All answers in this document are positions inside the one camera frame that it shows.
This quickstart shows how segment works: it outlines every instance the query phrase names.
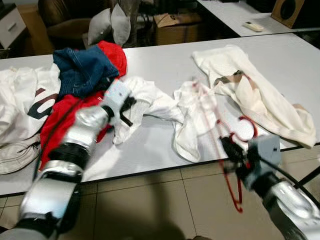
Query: denim jeans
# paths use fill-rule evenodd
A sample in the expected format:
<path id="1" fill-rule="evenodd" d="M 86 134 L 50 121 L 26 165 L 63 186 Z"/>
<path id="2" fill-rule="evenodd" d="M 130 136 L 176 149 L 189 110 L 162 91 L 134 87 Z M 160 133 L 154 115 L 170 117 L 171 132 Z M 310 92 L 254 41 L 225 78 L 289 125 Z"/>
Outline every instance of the denim jeans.
<path id="1" fill-rule="evenodd" d="M 67 94 L 86 97 L 99 83 L 119 75 L 117 68 L 96 45 L 87 50 L 56 50 L 53 53 L 53 62 L 60 69 L 59 100 Z"/>

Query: remote control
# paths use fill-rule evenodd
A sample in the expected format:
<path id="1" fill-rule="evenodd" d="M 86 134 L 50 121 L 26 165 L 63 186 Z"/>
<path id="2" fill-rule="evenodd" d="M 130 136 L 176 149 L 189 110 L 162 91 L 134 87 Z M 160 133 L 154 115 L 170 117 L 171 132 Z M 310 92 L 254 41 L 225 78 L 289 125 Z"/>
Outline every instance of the remote control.
<path id="1" fill-rule="evenodd" d="M 256 23 L 252 23 L 250 21 L 246 21 L 243 24 L 243 26 L 248 28 L 248 29 L 251 29 L 251 30 L 253 30 L 255 32 L 262 32 L 264 30 L 263 26 L 260 26 L 259 24 L 256 24 Z"/>

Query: wooden speaker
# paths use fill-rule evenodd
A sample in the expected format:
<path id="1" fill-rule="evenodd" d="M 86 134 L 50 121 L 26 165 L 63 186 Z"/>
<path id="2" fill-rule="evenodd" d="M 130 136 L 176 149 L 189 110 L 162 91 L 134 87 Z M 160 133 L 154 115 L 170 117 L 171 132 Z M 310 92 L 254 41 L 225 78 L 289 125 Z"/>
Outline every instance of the wooden speaker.
<path id="1" fill-rule="evenodd" d="M 291 29 L 320 27 L 320 0 L 277 0 L 271 17 Z"/>

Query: red clothing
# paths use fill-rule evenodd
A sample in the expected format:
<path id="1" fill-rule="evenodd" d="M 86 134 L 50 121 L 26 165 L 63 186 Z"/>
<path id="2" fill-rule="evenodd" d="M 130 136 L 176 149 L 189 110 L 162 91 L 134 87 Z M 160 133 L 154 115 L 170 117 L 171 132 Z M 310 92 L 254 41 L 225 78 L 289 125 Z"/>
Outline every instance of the red clothing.
<path id="1" fill-rule="evenodd" d="M 119 77 L 123 76 L 127 72 L 127 58 L 122 50 L 122 48 L 114 43 L 109 43 L 106 41 L 101 41 L 98 43 L 98 47 L 104 52 L 104 54 L 109 58 L 112 64 L 118 69 Z M 48 136 L 51 134 L 51 131 L 57 124 L 57 122 L 66 114 L 66 112 L 73 107 L 79 100 L 78 97 L 75 97 L 71 94 L 65 95 L 63 99 L 53 105 L 53 112 L 47 118 L 41 133 L 40 133 L 40 142 L 42 152 L 41 166 L 42 169 L 45 164 L 50 160 L 48 154 L 59 146 L 63 137 L 65 136 L 68 128 L 70 128 L 75 122 L 75 114 L 77 110 L 85 107 L 91 107 L 98 105 L 104 98 L 104 91 L 99 91 L 92 96 L 88 96 L 85 99 L 81 100 L 80 103 L 70 112 L 64 121 L 57 127 L 54 131 L 54 134 L 50 137 L 49 142 L 47 143 L 45 149 L 43 149 L 44 144 L 46 144 Z M 98 135 L 97 141 L 101 141 L 104 135 L 107 132 L 107 129 L 110 128 L 108 125 L 105 127 Z"/>
<path id="2" fill-rule="evenodd" d="M 58 145 L 61 143 L 62 139 L 64 138 L 67 130 L 74 124 L 76 112 L 82 108 L 98 105 L 103 99 L 103 97 L 104 97 L 104 91 L 99 91 L 93 96 L 88 96 L 85 99 L 81 100 L 81 102 L 73 109 L 73 111 L 71 111 L 68 114 L 65 120 L 54 131 L 54 134 L 51 136 L 44 151 L 42 152 L 40 168 L 43 168 L 45 164 L 49 161 L 48 154 L 51 152 L 51 150 L 58 147 Z M 70 108 L 72 108 L 73 105 L 77 103 L 78 100 L 79 100 L 78 97 L 68 94 L 64 96 L 61 101 L 53 105 L 53 113 L 48 117 L 40 133 L 40 142 L 41 142 L 42 149 L 44 147 L 44 144 L 47 142 L 49 134 L 51 133 L 52 129 L 55 127 L 57 122 L 66 114 L 66 112 Z M 99 136 L 97 138 L 98 142 L 102 140 L 102 138 L 106 134 L 107 129 L 110 127 L 111 126 L 108 125 L 99 133 Z"/>
<path id="3" fill-rule="evenodd" d="M 119 77 L 127 73 L 127 58 L 122 48 L 114 43 L 101 41 L 97 46 L 104 52 L 112 64 L 118 69 Z"/>

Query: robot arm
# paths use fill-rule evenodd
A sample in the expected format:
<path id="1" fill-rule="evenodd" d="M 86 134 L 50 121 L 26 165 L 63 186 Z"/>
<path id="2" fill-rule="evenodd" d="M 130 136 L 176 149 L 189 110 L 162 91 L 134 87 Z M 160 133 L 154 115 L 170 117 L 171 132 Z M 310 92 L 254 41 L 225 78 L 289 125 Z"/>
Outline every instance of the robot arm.
<path id="1" fill-rule="evenodd" d="M 114 81 L 105 93 L 101 106 L 80 109 L 60 146 L 50 154 L 43 171 L 24 196 L 17 225 L 0 240 L 48 240 L 69 231 L 77 218 L 81 182 L 99 132 L 120 119 L 131 93 L 121 81 Z"/>
<path id="2" fill-rule="evenodd" d="M 265 163 L 278 165 L 281 162 L 278 136 L 253 138 L 246 154 L 228 137 L 222 138 L 221 143 L 234 163 L 237 176 L 249 191 L 255 191 L 262 198 L 272 222 L 286 240 L 320 239 L 318 206 L 303 191 L 278 178 L 275 170 Z"/>

